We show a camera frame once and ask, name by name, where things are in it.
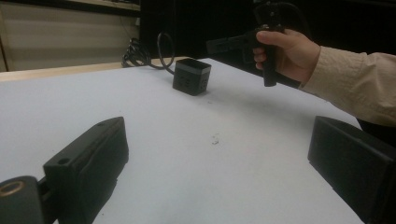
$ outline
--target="round hole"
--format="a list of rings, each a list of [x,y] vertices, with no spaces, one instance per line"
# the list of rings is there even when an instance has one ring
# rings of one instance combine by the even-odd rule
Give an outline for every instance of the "round hole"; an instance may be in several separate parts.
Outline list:
[[[0,187],[0,197],[6,197],[23,189],[24,183],[22,181],[14,181]]]
[[[64,165],[67,164],[70,161],[70,159],[64,158],[58,161],[58,164],[60,165]]]

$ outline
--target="beige sleeve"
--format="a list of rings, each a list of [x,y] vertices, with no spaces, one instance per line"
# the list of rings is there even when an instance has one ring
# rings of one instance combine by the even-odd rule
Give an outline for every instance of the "beige sleeve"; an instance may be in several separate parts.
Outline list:
[[[321,47],[317,67],[300,90],[358,119],[396,127],[396,56]]]

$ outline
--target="person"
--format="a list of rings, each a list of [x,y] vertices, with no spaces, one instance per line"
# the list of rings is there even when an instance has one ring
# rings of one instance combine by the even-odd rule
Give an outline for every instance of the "person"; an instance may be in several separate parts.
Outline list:
[[[277,46],[276,71],[357,119],[396,127],[396,56],[322,47],[296,31],[260,31],[259,42]],[[264,48],[253,50],[256,67]]]

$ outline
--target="table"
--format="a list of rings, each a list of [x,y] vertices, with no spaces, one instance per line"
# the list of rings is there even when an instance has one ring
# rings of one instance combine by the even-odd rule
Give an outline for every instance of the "table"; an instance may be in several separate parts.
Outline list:
[[[309,164],[328,102],[210,59],[207,92],[134,67],[0,82],[0,181],[42,165],[95,123],[123,116],[130,160],[94,223],[361,224]]]

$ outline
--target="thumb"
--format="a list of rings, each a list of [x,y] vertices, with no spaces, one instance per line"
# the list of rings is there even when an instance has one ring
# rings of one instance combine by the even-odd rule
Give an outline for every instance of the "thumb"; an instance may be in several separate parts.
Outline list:
[[[296,37],[285,35],[280,32],[260,31],[256,34],[259,42],[266,45],[275,45],[282,49],[290,49],[297,44]]]

